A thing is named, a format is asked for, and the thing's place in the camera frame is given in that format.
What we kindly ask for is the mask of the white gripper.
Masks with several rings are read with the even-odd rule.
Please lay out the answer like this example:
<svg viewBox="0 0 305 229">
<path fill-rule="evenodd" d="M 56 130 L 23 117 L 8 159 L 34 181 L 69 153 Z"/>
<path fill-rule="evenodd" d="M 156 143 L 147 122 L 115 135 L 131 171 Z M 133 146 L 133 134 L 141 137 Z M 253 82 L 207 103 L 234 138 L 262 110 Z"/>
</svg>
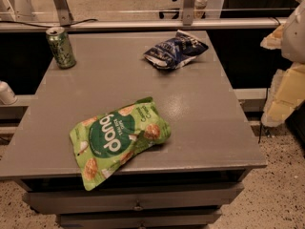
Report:
<svg viewBox="0 0 305 229">
<path fill-rule="evenodd" d="M 261 122 L 277 127 L 305 101 L 305 1 L 288 17 L 285 25 L 278 26 L 264 37 L 260 46 L 268 50 L 281 48 L 284 58 L 297 62 L 288 70 L 274 74 Z"/>
</svg>

